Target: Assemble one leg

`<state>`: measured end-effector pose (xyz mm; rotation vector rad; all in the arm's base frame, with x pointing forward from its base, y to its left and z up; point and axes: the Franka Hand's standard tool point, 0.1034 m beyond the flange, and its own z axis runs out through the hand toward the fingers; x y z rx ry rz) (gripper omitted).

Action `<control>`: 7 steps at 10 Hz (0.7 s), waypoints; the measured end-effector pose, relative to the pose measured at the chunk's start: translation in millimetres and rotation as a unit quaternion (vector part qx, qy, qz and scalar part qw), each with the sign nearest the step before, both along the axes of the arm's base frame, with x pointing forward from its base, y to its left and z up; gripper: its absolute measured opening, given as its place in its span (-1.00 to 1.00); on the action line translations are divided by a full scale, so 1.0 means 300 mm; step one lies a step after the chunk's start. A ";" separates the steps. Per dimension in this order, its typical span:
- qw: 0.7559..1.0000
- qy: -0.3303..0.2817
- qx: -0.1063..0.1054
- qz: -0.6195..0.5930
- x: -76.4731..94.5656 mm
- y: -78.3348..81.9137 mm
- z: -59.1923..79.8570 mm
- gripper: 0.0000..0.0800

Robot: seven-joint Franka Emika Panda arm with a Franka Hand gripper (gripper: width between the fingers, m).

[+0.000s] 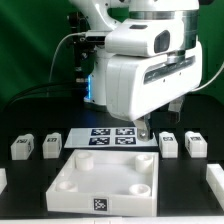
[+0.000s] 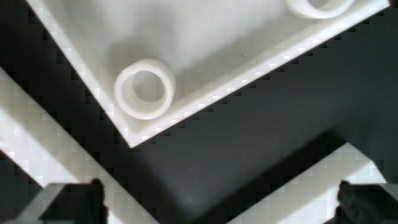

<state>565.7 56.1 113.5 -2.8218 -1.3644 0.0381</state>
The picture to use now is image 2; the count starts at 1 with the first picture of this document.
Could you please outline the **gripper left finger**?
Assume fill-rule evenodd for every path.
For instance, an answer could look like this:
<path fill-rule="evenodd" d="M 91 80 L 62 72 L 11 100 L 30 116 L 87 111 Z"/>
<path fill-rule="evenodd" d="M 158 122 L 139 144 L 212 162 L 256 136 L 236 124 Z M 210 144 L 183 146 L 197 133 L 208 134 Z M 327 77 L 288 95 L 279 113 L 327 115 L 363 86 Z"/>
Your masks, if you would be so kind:
<path fill-rule="evenodd" d="M 52 183 L 11 220 L 11 224 L 107 224 L 101 182 Z"/>

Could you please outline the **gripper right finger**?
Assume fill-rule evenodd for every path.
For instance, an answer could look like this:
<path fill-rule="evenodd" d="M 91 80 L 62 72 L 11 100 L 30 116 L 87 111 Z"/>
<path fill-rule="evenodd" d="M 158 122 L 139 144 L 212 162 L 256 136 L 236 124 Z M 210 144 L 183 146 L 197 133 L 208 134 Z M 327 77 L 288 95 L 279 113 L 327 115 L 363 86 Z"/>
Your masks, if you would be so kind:
<path fill-rule="evenodd" d="M 352 224 L 398 224 L 398 184 L 339 184 L 338 201 Z"/>

